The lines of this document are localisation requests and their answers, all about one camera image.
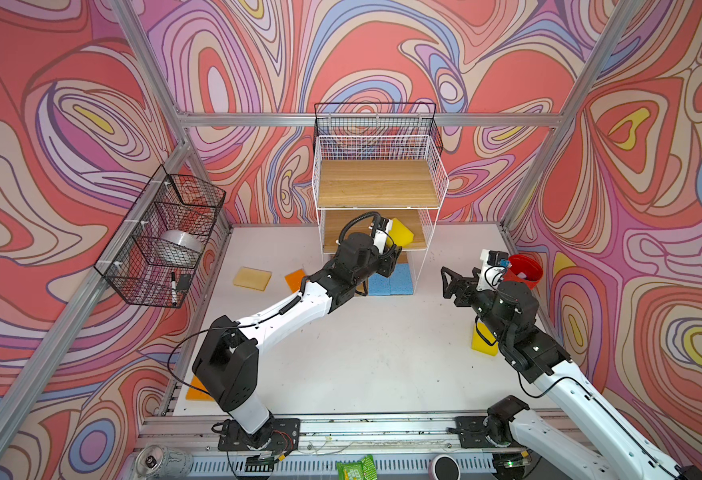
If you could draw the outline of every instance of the black mounting plate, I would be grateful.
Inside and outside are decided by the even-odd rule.
[[[485,418],[487,416],[455,417],[461,448],[497,448],[496,445],[490,443],[486,432],[484,432]],[[514,440],[508,446],[508,448],[511,447],[517,448],[522,447],[522,445]]]
[[[231,421],[229,427],[230,432],[235,432],[235,435],[229,438],[227,435],[221,435],[217,442],[217,449],[220,452],[252,452],[244,443],[244,430],[239,425],[234,425],[236,420]],[[292,438],[293,445],[289,445],[288,441],[281,434],[274,432],[271,435],[271,441],[262,449],[271,452],[281,452],[283,450],[291,450],[298,448],[298,437],[300,437],[300,419],[299,418],[275,418],[273,420],[273,429],[285,432]]]

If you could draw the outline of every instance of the silver can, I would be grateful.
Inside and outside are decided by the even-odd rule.
[[[144,448],[135,460],[135,473],[141,478],[179,478],[188,475],[193,456],[160,445]]]

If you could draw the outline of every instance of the wire basket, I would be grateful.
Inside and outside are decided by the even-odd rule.
[[[326,102],[314,104],[313,146],[321,136],[388,137],[428,135],[439,155],[442,135],[434,121],[436,104],[419,102]]]
[[[125,245],[98,272],[126,303],[179,308],[225,197],[191,175],[167,175]],[[183,234],[184,244],[167,236],[173,232]]]

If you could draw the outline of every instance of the can top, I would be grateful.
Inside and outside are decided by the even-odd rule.
[[[148,477],[154,474],[162,464],[164,451],[162,447],[150,445],[138,454],[135,460],[135,472],[141,477]]]

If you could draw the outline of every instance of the robotic arm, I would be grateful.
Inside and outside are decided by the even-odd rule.
[[[371,221],[371,233],[350,228]],[[338,249],[324,267],[305,276],[300,290],[255,315],[231,321],[215,320],[202,342],[191,369],[217,404],[236,421],[233,426],[243,443],[263,448],[274,434],[273,415],[255,393],[258,357],[290,333],[333,312],[351,300],[359,285],[372,274],[391,276],[402,247],[390,238],[392,221],[377,212],[351,220],[341,231]]]
[[[535,326],[538,301],[526,284],[495,281],[510,266],[508,258],[505,252],[484,250],[482,270],[474,268],[472,277],[442,267],[443,296],[454,296],[456,306],[471,307],[476,312],[476,321],[482,321],[495,336],[506,362],[552,398],[601,455],[549,426],[514,396],[488,409],[487,440],[496,446],[508,446],[515,440],[540,453],[574,480],[701,480],[697,467],[678,466],[636,430],[588,382],[564,347]],[[499,273],[493,276],[492,270]]]

